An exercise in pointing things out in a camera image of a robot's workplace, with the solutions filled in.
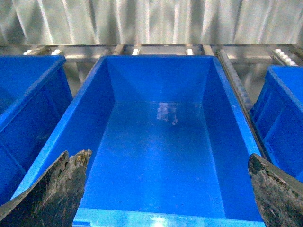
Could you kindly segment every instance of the blue plastic bin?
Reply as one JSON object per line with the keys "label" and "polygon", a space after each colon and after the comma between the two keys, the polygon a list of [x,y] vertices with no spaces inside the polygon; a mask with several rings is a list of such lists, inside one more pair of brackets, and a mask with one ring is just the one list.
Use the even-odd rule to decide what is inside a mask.
{"label": "blue plastic bin", "polygon": [[269,67],[251,115],[272,162],[303,182],[303,68]]}
{"label": "blue plastic bin", "polygon": [[93,156],[78,225],[140,211],[261,221],[247,170],[260,153],[215,57],[101,58],[14,196],[82,149]]}
{"label": "blue plastic bin", "polygon": [[0,205],[9,201],[72,100],[62,56],[0,57]]}

